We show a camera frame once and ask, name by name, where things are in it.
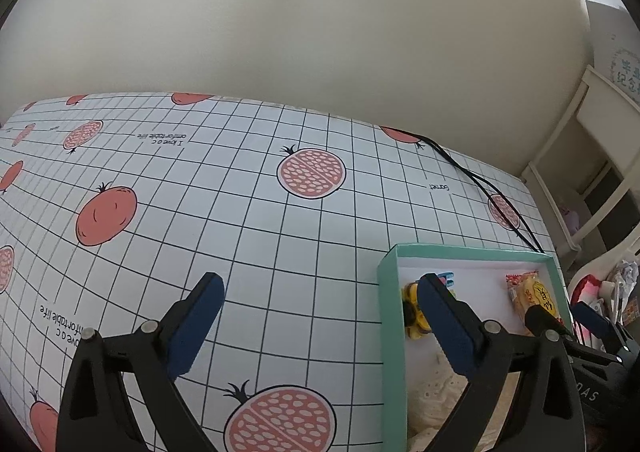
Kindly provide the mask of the red yellow snack packet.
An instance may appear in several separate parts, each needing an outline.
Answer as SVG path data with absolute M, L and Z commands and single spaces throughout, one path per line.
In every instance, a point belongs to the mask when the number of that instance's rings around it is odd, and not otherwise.
M 541 281 L 537 270 L 506 275 L 506 290 L 513 309 L 523 324 L 523 330 L 520 331 L 522 335 L 533 335 L 525 325 L 526 313 L 533 306 L 544 308 L 551 316 L 555 317 L 556 321 L 563 324 L 563 319 L 559 314 L 558 307 L 556 307 L 555 300 L 544 285 L 544 282 Z

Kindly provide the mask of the cream mesh bath sponge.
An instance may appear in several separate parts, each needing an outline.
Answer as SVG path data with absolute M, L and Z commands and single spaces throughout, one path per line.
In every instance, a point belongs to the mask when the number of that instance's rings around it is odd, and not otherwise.
M 518 373 L 506 376 L 496 409 L 475 450 L 488 451 L 496 444 L 519 379 Z M 466 378 L 454 372 L 444 353 L 439 351 L 435 364 L 422 373 L 408 391 L 408 451 L 423 451 L 431 443 L 444 426 L 466 385 Z

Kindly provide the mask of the white cutout headboard shelf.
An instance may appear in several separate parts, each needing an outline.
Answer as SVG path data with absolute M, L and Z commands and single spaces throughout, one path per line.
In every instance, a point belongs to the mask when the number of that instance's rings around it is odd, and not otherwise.
M 612 250 L 589 261 L 589 263 L 579 268 L 570 280 L 567 287 L 568 296 L 572 296 L 580 280 L 588 275 L 593 275 L 599 280 L 604 280 L 620 261 L 633 261 L 639 254 L 639 230 L 637 225 L 629 232 L 629 235 L 618 243 Z

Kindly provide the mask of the teal rimmed white tray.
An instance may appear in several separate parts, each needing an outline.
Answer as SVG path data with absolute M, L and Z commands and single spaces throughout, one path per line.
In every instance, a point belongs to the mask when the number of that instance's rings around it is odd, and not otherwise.
M 454 358 L 460 375 L 473 376 L 488 349 L 484 322 L 495 321 L 511 334 L 526 333 L 508 291 L 509 273 L 536 271 L 569 328 L 566 292 L 554 258 L 544 253 L 400 243 L 378 265 L 382 354 L 382 449 L 405 451 L 408 444 L 408 394 L 436 365 L 436 354 Z M 419 307 L 435 324 L 432 334 L 409 339 L 402 290 L 418 286 Z

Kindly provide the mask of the white side shelf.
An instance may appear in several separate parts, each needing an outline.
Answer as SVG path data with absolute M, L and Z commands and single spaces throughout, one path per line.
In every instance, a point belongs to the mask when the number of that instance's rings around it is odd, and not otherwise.
M 590 211 L 586 197 L 608 172 L 620 184 Z M 598 226 L 627 193 L 639 189 L 639 106 L 588 66 L 560 120 L 524 167 L 522 180 L 562 263 L 570 264 L 585 250 L 601 250 Z

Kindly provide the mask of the pomegranate print grid bedsheet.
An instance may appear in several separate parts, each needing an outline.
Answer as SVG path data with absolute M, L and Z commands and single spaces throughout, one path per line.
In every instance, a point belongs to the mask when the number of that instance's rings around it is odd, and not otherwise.
M 1 394 L 38 451 L 80 333 L 160 319 L 204 273 L 227 299 L 177 382 L 216 446 L 249 392 L 298 385 L 337 451 L 382 446 L 376 268 L 398 243 L 552 243 L 515 177 L 307 109 L 194 94 L 35 101 L 1 124 Z

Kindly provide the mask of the white printed book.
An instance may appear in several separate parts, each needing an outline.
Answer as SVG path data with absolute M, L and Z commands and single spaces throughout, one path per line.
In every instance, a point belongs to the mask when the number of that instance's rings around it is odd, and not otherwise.
M 594 68 L 639 103 L 639 29 L 626 10 L 586 1 Z

